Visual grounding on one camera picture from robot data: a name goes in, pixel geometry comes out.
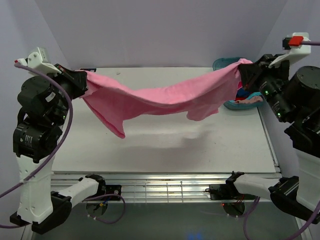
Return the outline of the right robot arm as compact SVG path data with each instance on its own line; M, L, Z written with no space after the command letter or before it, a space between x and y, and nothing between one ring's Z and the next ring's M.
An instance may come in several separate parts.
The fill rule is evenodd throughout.
M282 212L312 224L320 221L320 69L290 66L307 57L315 43L306 32L282 40L284 54L265 54L238 69L244 89L260 92L282 123L298 157L299 174L278 180L233 172L224 192L230 197L252 195L271 200Z

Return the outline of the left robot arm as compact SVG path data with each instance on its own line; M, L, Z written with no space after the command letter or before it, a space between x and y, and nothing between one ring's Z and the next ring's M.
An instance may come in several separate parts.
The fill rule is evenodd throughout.
M19 227L30 225L42 235L63 224L78 203L103 195L106 183L101 176L89 174L71 187L51 189L55 154L71 128L72 100L87 91L87 73L52 64L43 47L16 60L15 66L28 70L31 78L17 96L21 109L12 138L21 194L10 222Z

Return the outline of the pink t shirt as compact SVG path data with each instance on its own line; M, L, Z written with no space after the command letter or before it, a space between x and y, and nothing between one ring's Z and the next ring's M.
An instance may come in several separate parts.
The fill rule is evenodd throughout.
M124 121L141 115L186 113L191 121L202 121L218 113L226 101L234 100L242 86L241 64L245 58L224 68L158 88L133 90L117 80L87 72L87 91L82 99L96 117L117 137L124 139Z

